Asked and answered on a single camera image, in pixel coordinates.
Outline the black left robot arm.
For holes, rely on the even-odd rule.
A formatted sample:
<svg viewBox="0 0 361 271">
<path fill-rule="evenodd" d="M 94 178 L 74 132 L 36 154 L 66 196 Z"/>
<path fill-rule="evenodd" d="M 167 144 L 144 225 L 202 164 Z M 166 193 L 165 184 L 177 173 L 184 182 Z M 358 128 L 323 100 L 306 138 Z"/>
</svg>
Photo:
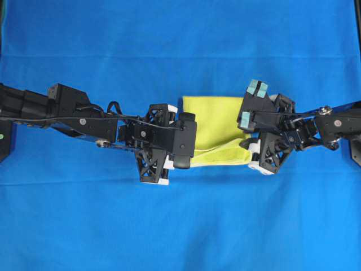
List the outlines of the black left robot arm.
<svg viewBox="0 0 361 271">
<path fill-rule="evenodd" d="M 179 159 L 175 136 L 185 130 L 177 112 L 161 103 L 150 105 L 143 117 L 129 116 L 116 101 L 104 110 L 85 92 L 62 84 L 50 87 L 47 95 L 1 85 L 1 160 L 13 149 L 15 124 L 52 128 L 98 147 L 131 151 L 141 182 L 168 185 L 169 171 Z"/>
</svg>

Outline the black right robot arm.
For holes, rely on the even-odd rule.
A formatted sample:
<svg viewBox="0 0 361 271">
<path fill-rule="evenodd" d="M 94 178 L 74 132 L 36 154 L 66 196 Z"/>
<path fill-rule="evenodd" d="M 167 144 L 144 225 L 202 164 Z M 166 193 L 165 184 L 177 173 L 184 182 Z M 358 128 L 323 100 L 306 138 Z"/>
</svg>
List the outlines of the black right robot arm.
<svg viewBox="0 0 361 271">
<path fill-rule="evenodd" d="M 316 146 L 334 151 L 341 138 L 349 141 L 351 158 L 360 163 L 360 102 L 305 113 L 297 113 L 295 105 L 282 94 L 244 95 L 238 127 L 258 133 L 240 145 L 251 153 L 250 168 L 264 175 L 276 174 L 292 151 Z"/>
</svg>

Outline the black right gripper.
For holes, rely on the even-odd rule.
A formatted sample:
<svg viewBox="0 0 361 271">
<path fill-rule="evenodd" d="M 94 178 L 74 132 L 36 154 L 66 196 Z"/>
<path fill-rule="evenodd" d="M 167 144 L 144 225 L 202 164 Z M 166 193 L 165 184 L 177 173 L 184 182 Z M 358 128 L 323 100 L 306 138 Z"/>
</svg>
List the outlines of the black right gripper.
<svg viewBox="0 0 361 271">
<path fill-rule="evenodd" d="M 252 155 L 248 167 L 263 175 L 276 174 L 292 151 L 320 145 L 320 139 L 315 136 L 318 129 L 314 117 L 320 115 L 317 110 L 297 113 L 296 103 L 282 94 L 275 103 L 279 106 L 279 112 L 275 114 L 280 116 L 277 128 L 262 129 L 256 132 L 257 138 L 247 138 L 239 143 Z"/>
</svg>

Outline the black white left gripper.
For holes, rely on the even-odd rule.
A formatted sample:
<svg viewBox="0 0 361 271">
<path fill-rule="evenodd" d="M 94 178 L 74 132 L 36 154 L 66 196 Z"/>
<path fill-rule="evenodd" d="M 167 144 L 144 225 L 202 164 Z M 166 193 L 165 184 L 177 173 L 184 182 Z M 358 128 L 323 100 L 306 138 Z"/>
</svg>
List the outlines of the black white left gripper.
<svg viewBox="0 0 361 271">
<path fill-rule="evenodd" d="M 118 127 L 117 141 L 124 150 L 135 154 L 140 181 L 156 185 L 168 185 L 168 174 L 173 169 L 170 142 L 178 108 L 171 104 L 150 105 L 145 117 L 130 117 Z"/>
</svg>

